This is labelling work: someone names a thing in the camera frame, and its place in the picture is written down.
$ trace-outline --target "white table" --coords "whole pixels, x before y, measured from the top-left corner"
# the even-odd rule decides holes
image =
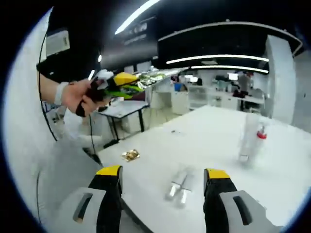
[[[119,141],[119,136],[117,133],[117,128],[116,128],[114,118],[122,119],[124,117],[127,117],[130,114],[138,112],[140,128],[141,128],[141,131],[144,132],[145,128],[143,124],[141,110],[147,106],[149,105],[145,101],[137,101],[137,100],[119,101],[116,104],[112,104],[111,106],[109,106],[106,110],[102,112],[98,112],[98,114],[111,118],[113,129],[117,137],[117,141]]]
[[[204,168],[224,169],[238,190],[264,206],[275,225],[286,225],[311,185],[311,135],[264,118],[270,125],[256,166],[238,162],[246,113],[205,106],[137,134],[101,152],[104,166],[123,166],[123,199],[154,233],[205,233]],[[140,158],[127,163],[125,151]],[[192,166],[197,182],[184,209],[164,200],[172,176]]]

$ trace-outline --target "candy wrapper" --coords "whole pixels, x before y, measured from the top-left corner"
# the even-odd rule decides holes
[[[122,158],[125,159],[127,162],[131,162],[135,159],[138,159],[139,157],[140,155],[137,150],[131,150],[122,154]]]

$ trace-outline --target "ceiling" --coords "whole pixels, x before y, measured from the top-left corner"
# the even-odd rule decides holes
[[[129,3],[126,0],[94,1],[92,3],[54,7],[49,31],[66,27],[69,32],[70,50],[48,59],[45,67],[58,70],[64,77],[86,78],[97,69],[99,52],[105,50],[107,41],[115,30],[146,0]],[[142,13],[132,24],[149,17],[156,17],[158,39],[174,32],[227,19],[237,22],[255,22],[286,30],[296,35],[294,9],[282,1],[262,0],[161,0]],[[160,40],[158,43],[159,68],[203,65],[201,61],[166,65],[166,61],[196,55],[243,54],[262,57],[265,53],[267,34],[281,36],[290,42],[292,51],[300,44],[296,39],[263,27],[222,25],[190,30]],[[224,65],[257,66],[258,62],[245,59],[216,59]]]

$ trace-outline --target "gray gripper part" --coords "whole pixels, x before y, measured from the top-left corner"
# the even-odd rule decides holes
[[[85,187],[78,188],[71,193],[59,208],[53,232],[96,233],[98,212],[105,194],[106,191],[104,190]],[[87,198],[90,198],[90,201],[83,221],[79,223],[75,219],[78,217],[78,213]]]
[[[266,210],[245,191],[221,193],[230,233],[278,233],[281,227],[273,225]]]

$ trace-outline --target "small object on table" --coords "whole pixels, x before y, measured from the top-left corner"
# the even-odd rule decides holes
[[[187,176],[187,171],[184,169],[178,171],[177,174],[175,174],[175,176],[173,177],[173,179],[171,181],[170,191],[166,195],[166,199],[172,200],[174,198],[176,193],[181,188],[186,176]]]
[[[184,180],[184,183],[181,187],[181,198],[180,201],[178,202],[179,207],[185,207],[187,197],[192,193],[193,189],[193,183],[194,183],[194,173],[193,170],[188,170],[187,171],[187,176]]]
[[[125,159],[127,162],[131,162],[139,157],[140,157],[140,154],[138,153],[137,150],[131,150],[129,152],[124,152],[122,154],[122,158]]]

